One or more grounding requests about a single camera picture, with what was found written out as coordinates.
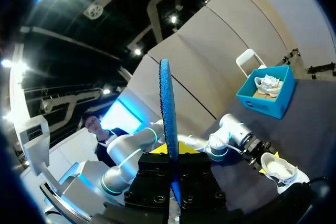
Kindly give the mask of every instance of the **white robotic arm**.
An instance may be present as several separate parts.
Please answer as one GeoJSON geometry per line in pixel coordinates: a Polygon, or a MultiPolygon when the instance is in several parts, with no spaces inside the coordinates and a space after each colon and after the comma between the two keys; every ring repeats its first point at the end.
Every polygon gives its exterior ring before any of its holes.
{"type": "MultiPolygon", "coordinates": [[[[225,158],[228,148],[242,153],[240,149],[229,145],[229,140],[232,137],[237,145],[241,146],[249,130],[230,114],[225,115],[219,125],[219,130],[211,134],[209,140],[183,134],[179,134],[177,138],[199,152],[206,152],[215,162],[225,158]]],[[[162,139],[163,134],[163,122],[159,120],[133,135],[123,135],[113,140],[107,152],[117,166],[110,168],[103,175],[101,185],[104,190],[112,195],[121,194],[136,176],[139,169],[138,161],[143,151],[162,139]]]]}

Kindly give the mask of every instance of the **black ceiling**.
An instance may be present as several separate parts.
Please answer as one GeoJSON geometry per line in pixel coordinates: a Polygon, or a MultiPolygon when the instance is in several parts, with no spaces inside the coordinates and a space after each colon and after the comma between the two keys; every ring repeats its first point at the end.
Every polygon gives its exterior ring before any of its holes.
{"type": "MultiPolygon", "coordinates": [[[[102,54],[35,32],[17,37],[24,43],[24,60],[31,68],[25,73],[23,81],[30,116],[45,114],[40,103],[50,96],[88,92],[103,88],[105,84],[114,88],[127,85],[117,70],[122,66],[133,73],[141,61],[141,56],[135,56],[127,46],[151,24],[147,13],[150,0],[112,0],[104,7],[102,16],[95,20],[83,14],[94,0],[25,1],[31,5],[21,25],[40,27],[106,52],[102,54]]],[[[179,21],[176,26],[179,28],[204,6],[204,1],[181,0],[183,8],[179,10],[176,9],[176,0],[159,2],[156,9],[163,39],[174,33],[175,25],[169,22],[172,14],[177,15],[179,21]]],[[[149,30],[137,45],[142,49],[142,55],[146,54],[156,45],[153,31],[149,30]]],[[[52,133],[53,144],[77,130],[79,119],[87,108],[113,101],[117,96],[116,93],[108,99],[101,97],[76,106],[69,123],[52,133]]],[[[104,114],[107,109],[103,108],[99,113],[104,114]]],[[[62,121],[66,111],[64,106],[57,112],[45,114],[49,125],[62,121]]]]}

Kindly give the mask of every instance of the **ceiling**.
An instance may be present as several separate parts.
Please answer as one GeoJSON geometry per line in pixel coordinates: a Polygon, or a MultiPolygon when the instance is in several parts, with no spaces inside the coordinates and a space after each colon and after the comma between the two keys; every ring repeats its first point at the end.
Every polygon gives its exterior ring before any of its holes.
{"type": "Polygon", "coordinates": [[[30,116],[42,114],[52,126],[65,120],[69,103],[48,112],[44,101],[94,94],[105,87],[112,90],[109,95],[77,100],[70,119],[51,133],[51,146],[76,131],[89,108],[104,114],[118,97],[117,87],[127,85],[118,69],[133,73],[147,51],[205,5],[205,0],[25,1],[31,5],[20,24],[27,29],[16,41],[24,44],[23,58],[30,67],[22,84],[30,116]],[[84,12],[93,3],[103,6],[103,13],[91,20],[84,12]],[[171,23],[172,15],[176,24],[171,23]],[[42,29],[37,32],[33,27],[42,29]],[[141,50],[140,56],[135,48],[141,50]]]}

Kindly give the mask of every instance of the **blue sanding pad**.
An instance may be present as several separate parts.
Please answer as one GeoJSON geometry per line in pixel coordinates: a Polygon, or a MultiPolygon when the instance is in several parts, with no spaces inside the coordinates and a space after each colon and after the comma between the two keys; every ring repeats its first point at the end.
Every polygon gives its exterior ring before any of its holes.
{"type": "Polygon", "coordinates": [[[167,143],[167,151],[173,165],[172,189],[177,202],[181,205],[181,193],[177,174],[177,159],[179,154],[176,111],[173,92],[172,76],[170,73],[169,61],[160,61],[160,106],[164,126],[164,137],[167,143]]]}

